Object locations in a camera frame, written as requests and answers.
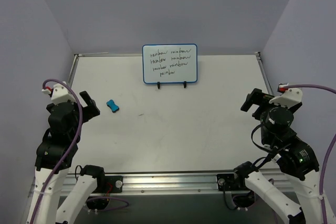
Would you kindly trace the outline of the blue bone-shaped eraser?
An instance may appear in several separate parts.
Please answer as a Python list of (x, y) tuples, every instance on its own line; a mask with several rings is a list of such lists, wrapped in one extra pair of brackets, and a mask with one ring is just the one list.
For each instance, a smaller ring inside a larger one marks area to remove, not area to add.
[(112, 113), (116, 113), (120, 109), (119, 106), (116, 105), (116, 103), (112, 99), (107, 101), (106, 105), (111, 110)]

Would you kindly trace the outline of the blue framed whiteboard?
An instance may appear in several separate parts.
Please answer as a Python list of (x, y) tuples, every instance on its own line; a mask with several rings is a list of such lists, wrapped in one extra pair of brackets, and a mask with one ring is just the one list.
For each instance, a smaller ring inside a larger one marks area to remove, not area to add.
[(142, 69), (145, 84), (196, 83), (198, 47), (196, 44), (144, 45)]

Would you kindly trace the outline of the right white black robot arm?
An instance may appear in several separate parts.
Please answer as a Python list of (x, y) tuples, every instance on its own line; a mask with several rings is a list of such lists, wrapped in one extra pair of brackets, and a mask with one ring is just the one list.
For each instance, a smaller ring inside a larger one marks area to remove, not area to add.
[(302, 105), (299, 88), (281, 85), (279, 96), (253, 89), (241, 110), (252, 105), (258, 108), (253, 118), (259, 121), (255, 130), (261, 131), (258, 148), (267, 153), (264, 163), (274, 162), (291, 183), (299, 200), (295, 203), (275, 187), (252, 162), (234, 169), (236, 187), (256, 193), (284, 223), (335, 223), (335, 214), (323, 190), (325, 168), (318, 163), (313, 149), (291, 128), (294, 113)]

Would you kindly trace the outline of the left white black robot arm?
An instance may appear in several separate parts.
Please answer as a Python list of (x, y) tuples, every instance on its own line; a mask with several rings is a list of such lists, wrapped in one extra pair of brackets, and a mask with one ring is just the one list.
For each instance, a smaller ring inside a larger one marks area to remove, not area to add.
[(59, 203), (63, 183), (78, 150), (78, 125), (100, 115), (86, 91), (80, 92), (80, 96), (86, 106), (78, 105), (69, 96), (64, 102), (47, 105), (49, 128), (36, 151), (35, 188), (27, 223), (74, 223), (90, 194), (105, 188), (104, 169), (86, 165), (72, 191)]

